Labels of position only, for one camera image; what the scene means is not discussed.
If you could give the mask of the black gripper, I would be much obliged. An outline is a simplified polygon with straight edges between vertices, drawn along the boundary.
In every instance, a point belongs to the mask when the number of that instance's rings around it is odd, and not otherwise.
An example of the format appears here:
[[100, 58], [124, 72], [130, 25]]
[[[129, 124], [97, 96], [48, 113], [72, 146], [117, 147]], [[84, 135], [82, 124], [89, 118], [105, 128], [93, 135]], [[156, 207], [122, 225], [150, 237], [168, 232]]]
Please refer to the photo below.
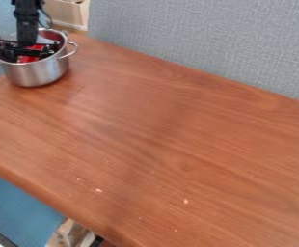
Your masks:
[[14, 63], [24, 48], [34, 44], [45, 45], [45, 58], [52, 56], [57, 52], [58, 42], [38, 35], [38, 13], [14, 11], [13, 15], [17, 20], [17, 34], [9, 39], [0, 37], [0, 59]]

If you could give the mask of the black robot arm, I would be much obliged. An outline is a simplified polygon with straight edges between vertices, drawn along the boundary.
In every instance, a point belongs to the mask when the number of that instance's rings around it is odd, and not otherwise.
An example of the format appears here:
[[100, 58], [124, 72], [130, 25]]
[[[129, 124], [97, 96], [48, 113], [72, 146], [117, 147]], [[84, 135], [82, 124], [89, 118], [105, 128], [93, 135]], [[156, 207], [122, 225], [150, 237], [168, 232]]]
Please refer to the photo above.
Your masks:
[[10, 0], [10, 4], [16, 7], [17, 33], [9, 38], [0, 37], [0, 59], [17, 64], [37, 62], [52, 56], [60, 45], [40, 34], [40, 14], [46, 14], [44, 0]]

